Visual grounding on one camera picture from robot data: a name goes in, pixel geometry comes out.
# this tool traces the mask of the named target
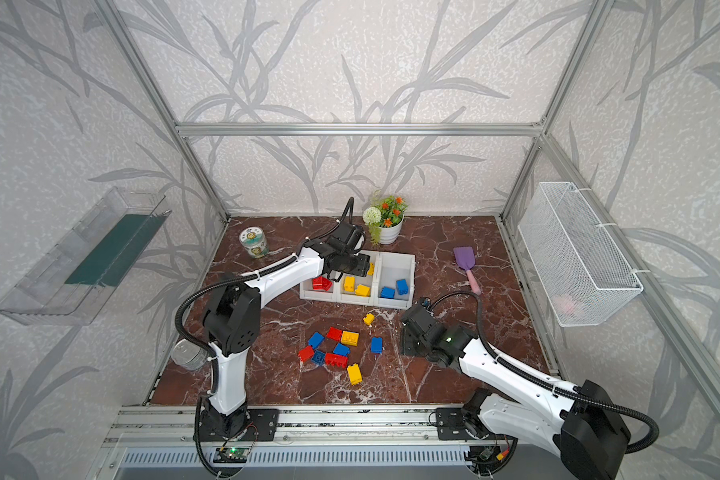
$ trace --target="metal bar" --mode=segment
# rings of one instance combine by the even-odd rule
[[[179,123],[182,137],[248,137],[305,135],[338,136],[435,136],[435,137],[533,137],[539,124],[213,124]]]
[[[610,12],[611,7],[613,6],[614,0],[594,0],[592,2],[590,11],[584,21],[584,26],[582,26],[581,33],[579,33],[579,37],[576,40],[576,45],[574,45],[574,49],[571,51],[570,57],[568,57],[568,62],[565,65],[563,74],[560,76],[560,80],[557,82],[557,87],[555,88],[554,93],[552,93],[552,99],[547,106],[547,110],[541,117],[542,132],[547,133],[552,127],[552,123],[555,121],[558,113],[562,109],[568,93],[574,86],[574,82],[576,82],[576,78],[584,66],[586,56],[592,50],[592,47],[597,40],[597,36],[600,34],[600,31],[605,25],[608,12]],[[507,203],[504,204],[504,209],[501,211],[502,218],[506,218],[509,215],[514,202],[518,199],[520,190],[522,190],[530,172],[533,170],[534,165],[536,164],[536,159],[538,158],[537,149],[538,146],[535,141],[531,150],[528,152],[528,155],[526,155],[525,162],[523,163],[523,167],[520,169],[520,174],[514,182],[512,190],[510,190]]]
[[[600,31],[605,25],[608,12],[610,12],[613,6],[614,0],[594,0],[592,2],[590,12],[579,34],[579,39],[576,41],[574,50],[570,53],[570,58],[568,58],[565,70],[563,70],[560,81],[557,82],[557,87],[552,94],[552,100],[542,117],[544,133],[550,130],[558,113],[562,109],[568,93],[573,88],[576,78],[584,66],[587,55],[589,55],[597,37],[600,35]]]
[[[542,134],[540,146],[564,180],[573,182],[580,189],[589,188],[586,180],[554,138]],[[583,190],[581,193],[592,206],[600,221],[604,224],[615,223],[613,217],[592,190]],[[614,226],[610,232],[614,242],[633,268],[650,269],[620,228]],[[659,280],[653,274],[638,275],[642,275],[643,304],[720,420],[720,366],[690,328]]]
[[[528,278],[525,275],[523,264],[520,262],[520,258],[514,248],[512,236],[509,235],[507,226],[501,219],[496,219],[496,225],[499,227],[501,239],[504,241],[504,246],[507,248],[512,270],[514,270],[514,274],[520,283],[520,293],[523,295],[523,300],[525,300],[525,305],[528,308],[528,315],[530,315],[530,321],[534,324],[536,336],[539,338],[539,344],[541,344],[544,359],[547,361],[547,369],[549,369],[552,376],[561,376],[564,372],[557,361],[557,353],[554,348],[554,342],[552,341],[551,335],[547,329],[547,323],[544,321],[544,316],[541,314],[541,308],[539,308],[539,304],[536,301],[536,296],[530,291],[530,284],[528,283]]]
[[[146,96],[152,102],[152,105],[157,112],[157,116],[163,121],[168,135],[171,136],[173,143],[175,144],[178,151],[182,154],[184,161],[189,166],[192,174],[200,182],[202,190],[206,193],[213,206],[219,212],[219,215],[226,220],[226,208],[224,208],[221,199],[211,185],[205,170],[202,168],[200,161],[195,156],[190,146],[175,130],[176,120],[173,117],[173,113],[170,110],[168,101],[165,96],[160,92],[157,87],[157,82],[146,66],[144,58],[141,56],[136,42],[130,36],[128,27],[125,25],[123,17],[117,10],[117,6],[114,4],[114,0],[94,0],[96,9],[98,10],[99,17],[102,24],[112,34],[112,38],[115,40],[117,47],[125,57],[126,62],[134,71],[136,79],[141,84]]]
[[[520,168],[518,177],[514,180],[512,190],[509,190],[509,197],[504,203],[504,208],[501,210],[501,214],[499,215],[502,220],[507,218],[509,212],[512,209],[512,206],[516,201],[518,201],[518,196],[520,195],[520,191],[523,189],[523,184],[528,179],[528,176],[530,176],[530,172],[534,169],[534,166],[536,165],[536,157],[539,154],[540,147],[538,143],[538,137],[533,137],[533,140],[533,143],[530,144],[530,149],[528,150],[528,153],[526,153],[525,155],[525,160],[523,160],[523,166]]]

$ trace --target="clear plastic shelf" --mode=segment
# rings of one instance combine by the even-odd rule
[[[165,195],[109,190],[1,300],[25,325],[89,325],[171,213]]]

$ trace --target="wire basket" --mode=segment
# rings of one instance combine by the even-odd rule
[[[571,182],[541,182],[519,225],[560,326],[599,325],[643,291]]]

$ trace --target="plastic bin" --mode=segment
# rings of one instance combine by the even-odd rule
[[[361,254],[371,257],[374,264],[372,276],[356,276],[355,288],[357,285],[370,287],[371,296],[359,296],[355,293],[345,292],[344,278],[331,286],[330,291],[314,290],[312,280],[302,282],[298,288],[298,294],[305,300],[319,300],[322,302],[351,303],[354,305],[376,306],[381,308],[395,308],[405,310],[411,306],[414,298],[414,271],[416,259],[410,254],[395,254],[392,252],[375,252],[361,250]],[[408,294],[399,295],[395,289],[393,299],[384,299],[378,296],[383,286],[395,288],[395,283],[405,279],[408,282]]]

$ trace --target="purple spatula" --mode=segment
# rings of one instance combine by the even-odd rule
[[[471,246],[457,246],[454,248],[454,256],[456,257],[456,264],[467,271],[467,278],[469,279],[469,285],[472,287],[472,291],[480,295],[480,286],[478,286],[478,281],[475,280],[474,275],[472,275],[474,250],[472,250]]]

